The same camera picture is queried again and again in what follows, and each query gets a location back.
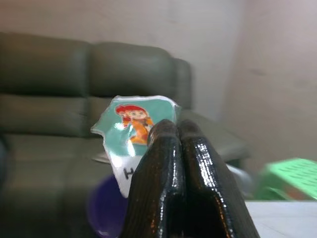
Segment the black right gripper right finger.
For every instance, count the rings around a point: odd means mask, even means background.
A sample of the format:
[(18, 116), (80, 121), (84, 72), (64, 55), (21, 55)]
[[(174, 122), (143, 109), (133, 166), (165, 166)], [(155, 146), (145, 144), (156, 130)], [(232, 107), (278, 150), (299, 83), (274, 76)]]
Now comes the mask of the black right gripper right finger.
[(202, 130), (192, 121), (178, 124), (186, 178), (188, 238), (258, 238), (236, 180)]

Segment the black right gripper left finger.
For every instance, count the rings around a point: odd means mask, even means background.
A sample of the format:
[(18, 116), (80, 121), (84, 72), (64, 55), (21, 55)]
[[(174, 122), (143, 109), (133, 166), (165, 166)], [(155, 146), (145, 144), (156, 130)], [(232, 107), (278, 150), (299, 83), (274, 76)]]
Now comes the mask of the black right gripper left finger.
[(122, 238), (183, 235), (185, 173), (175, 123), (163, 119), (150, 131), (148, 148), (131, 180)]

